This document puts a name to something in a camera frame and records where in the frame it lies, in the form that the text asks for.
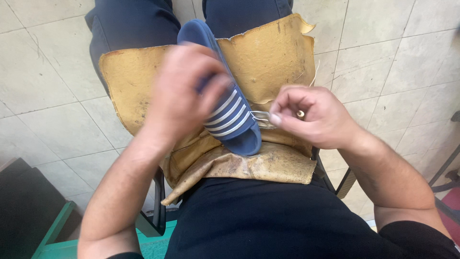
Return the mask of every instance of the right hand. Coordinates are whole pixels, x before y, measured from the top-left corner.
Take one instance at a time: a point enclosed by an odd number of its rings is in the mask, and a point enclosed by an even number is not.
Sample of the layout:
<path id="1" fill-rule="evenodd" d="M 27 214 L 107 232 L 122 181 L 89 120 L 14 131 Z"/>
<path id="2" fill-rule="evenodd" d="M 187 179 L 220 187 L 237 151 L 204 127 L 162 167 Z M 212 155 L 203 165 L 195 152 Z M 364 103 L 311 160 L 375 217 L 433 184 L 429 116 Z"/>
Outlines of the right hand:
<path id="1" fill-rule="evenodd" d="M 304 120 L 297 119 L 297 111 L 305 113 Z M 347 148 L 365 132 L 324 87 L 282 87 L 271 105 L 270 122 L 321 149 Z"/>

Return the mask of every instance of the leg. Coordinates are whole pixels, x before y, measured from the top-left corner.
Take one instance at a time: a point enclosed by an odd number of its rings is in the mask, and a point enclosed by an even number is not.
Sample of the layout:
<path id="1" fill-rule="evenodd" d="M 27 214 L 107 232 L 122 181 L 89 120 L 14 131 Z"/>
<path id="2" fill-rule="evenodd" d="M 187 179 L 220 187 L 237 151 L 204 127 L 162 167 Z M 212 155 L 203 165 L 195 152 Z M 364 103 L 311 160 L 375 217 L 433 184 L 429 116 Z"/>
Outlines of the leg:
<path id="1" fill-rule="evenodd" d="M 92 32 L 91 60 L 109 93 L 99 70 L 99 58 L 110 51 L 177 43 L 180 23 L 173 14 L 171 0 L 95 0 L 96 7 L 86 16 Z"/>
<path id="2" fill-rule="evenodd" d="M 216 38 L 230 38 L 292 14 L 292 0 L 203 0 Z"/>

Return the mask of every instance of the forearm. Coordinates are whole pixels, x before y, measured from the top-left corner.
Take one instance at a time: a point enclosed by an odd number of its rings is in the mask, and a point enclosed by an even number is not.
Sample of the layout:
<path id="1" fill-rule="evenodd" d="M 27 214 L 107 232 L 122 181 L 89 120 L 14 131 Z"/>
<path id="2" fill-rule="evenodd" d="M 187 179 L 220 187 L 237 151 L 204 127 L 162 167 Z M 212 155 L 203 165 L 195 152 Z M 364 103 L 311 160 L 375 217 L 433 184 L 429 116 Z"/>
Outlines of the forearm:
<path id="1" fill-rule="evenodd" d="M 139 131 L 94 192 L 83 218 L 81 240 L 101 240 L 134 225 L 170 145 L 169 139 L 155 132 Z"/>
<path id="2" fill-rule="evenodd" d="M 375 205 L 435 208 L 433 192 L 423 176 L 379 138 L 359 129 L 352 144 L 339 152 Z"/>

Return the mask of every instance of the left hand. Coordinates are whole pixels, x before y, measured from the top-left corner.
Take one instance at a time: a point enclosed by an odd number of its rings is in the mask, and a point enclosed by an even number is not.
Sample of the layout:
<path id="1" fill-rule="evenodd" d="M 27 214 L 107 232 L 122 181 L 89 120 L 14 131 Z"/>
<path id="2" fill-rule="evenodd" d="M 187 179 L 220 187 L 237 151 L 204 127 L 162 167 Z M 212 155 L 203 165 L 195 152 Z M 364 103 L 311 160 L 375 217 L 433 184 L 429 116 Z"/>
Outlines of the left hand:
<path id="1" fill-rule="evenodd" d="M 216 76 L 199 94 L 199 81 L 211 74 Z M 203 124 L 230 83 L 211 49 L 194 43 L 171 47 L 152 86 L 144 131 L 154 131 L 174 145 Z"/>

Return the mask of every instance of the blue slide sandal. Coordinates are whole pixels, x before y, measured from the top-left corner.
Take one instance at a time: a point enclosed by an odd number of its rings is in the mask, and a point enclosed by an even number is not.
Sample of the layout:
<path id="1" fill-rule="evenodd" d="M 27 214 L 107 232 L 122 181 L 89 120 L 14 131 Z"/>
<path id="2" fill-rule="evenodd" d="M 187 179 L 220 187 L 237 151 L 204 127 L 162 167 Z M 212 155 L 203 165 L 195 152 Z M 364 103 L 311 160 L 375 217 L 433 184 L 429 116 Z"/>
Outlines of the blue slide sandal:
<path id="1" fill-rule="evenodd" d="M 179 44 L 183 41 L 197 43 L 214 50 L 231 75 L 214 34 L 205 22 L 193 19 L 184 24 L 177 36 Z M 232 75 L 231 77 L 233 86 L 221 96 L 213 112 L 206 119 L 204 127 L 231 152 L 239 155 L 254 155 L 262 145 L 259 125 L 253 119 L 249 103 Z M 200 89 L 206 86 L 210 78 L 204 80 L 197 90 L 201 91 Z"/>

